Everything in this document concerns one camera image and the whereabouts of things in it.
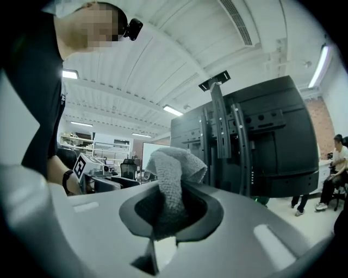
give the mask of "towel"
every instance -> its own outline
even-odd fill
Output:
[[[154,226],[155,239],[173,236],[188,223],[181,180],[200,183],[207,166],[190,150],[170,147],[154,151],[146,170],[158,177],[159,190],[164,197],[163,209]]]

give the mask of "white floor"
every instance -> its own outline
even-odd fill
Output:
[[[304,208],[304,214],[296,217],[296,207],[290,207],[291,199],[273,198],[270,199],[267,206],[269,210],[301,231],[307,237],[311,246],[314,246],[332,233],[333,225],[344,205],[344,201],[340,201],[337,211],[334,211],[336,201],[333,200],[326,211],[316,212],[315,206],[319,202],[319,198],[309,199]]]

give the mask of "hand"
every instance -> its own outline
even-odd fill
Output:
[[[80,189],[80,185],[78,183],[78,179],[74,173],[71,174],[69,179],[66,181],[66,187],[74,195],[81,195],[82,194],[81,189]]]
[[[330,177],[328,178],[328,180],[332,180],[335,176],[336,176],[335,174],[330,175]]]

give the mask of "ceiling vent grille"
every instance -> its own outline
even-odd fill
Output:
[[[244,21],[241,18],[241,16],[240,16],[238,10],[236,9],[235,5],[232,3],[231,0],[220,0],[220,3],[222,4],[222,6],[226,10],[226,12],[231,17],[234,25],[238,29],[238,32],[239,32],[242,40],[244,41],[244,44],[246,46],[252,46],[253,43],[252,43],[251,38],[249,36],[249,32],[246,29]]]

